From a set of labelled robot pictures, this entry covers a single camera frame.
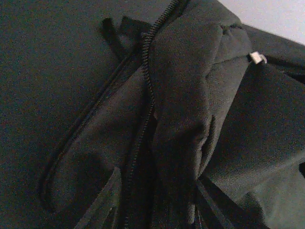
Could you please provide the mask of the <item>black student bag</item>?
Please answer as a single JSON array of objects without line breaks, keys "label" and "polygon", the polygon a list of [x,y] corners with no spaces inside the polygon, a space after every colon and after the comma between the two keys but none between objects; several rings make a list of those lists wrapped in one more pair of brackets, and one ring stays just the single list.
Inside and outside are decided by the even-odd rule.
[{"label": "black student bag", "polygon": [[0,3],[3,229],[302,229],[305,47],[217,0]]}]

